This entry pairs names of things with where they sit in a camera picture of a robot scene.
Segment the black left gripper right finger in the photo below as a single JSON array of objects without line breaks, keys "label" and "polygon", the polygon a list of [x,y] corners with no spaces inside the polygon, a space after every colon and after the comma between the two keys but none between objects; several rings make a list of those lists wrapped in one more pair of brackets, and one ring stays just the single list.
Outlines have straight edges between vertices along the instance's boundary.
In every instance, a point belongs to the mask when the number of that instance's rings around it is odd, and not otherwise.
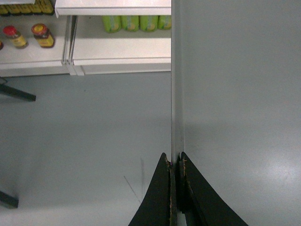
[{"label": "black left gripper right finger", "polygon": [[185,152],[177,159],[178,209],[187,226],[246,226],[247,223],[219,196]]}]

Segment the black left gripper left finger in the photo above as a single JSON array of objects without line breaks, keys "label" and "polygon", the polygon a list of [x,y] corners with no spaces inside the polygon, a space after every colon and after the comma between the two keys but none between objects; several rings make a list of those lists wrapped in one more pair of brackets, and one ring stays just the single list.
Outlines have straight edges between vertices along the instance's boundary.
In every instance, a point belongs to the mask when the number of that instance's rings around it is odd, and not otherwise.
[{"label": "black left gripper left finger", "polygon": [[161,154],[146,195],[129,225],[175,225],[175,176],[165,153]]}]

